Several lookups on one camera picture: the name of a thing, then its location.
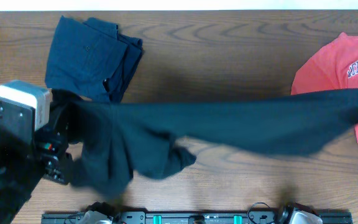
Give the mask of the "black t-shirt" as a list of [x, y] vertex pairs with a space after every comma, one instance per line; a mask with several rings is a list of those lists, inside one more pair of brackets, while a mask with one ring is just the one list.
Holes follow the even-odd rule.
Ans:
[[71, 185], [114, 198], [135, 172], [164, 179], [195, 163], [183, 136], [270, 155], [304, 156], [358, 124], [358, 88], [262, 101], [99, 103], [54, 90], [52, 108], [68, 110], [68, 140], [82, 143]]

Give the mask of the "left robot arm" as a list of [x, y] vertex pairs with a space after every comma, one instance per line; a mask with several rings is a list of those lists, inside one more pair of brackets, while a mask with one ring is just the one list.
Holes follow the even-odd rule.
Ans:
[[43, 178], [66, 185], [68, 107], [52, 103], [50, 121], [35, 128], [35, 109], [0, 97], [0, 223], [11, 223]]

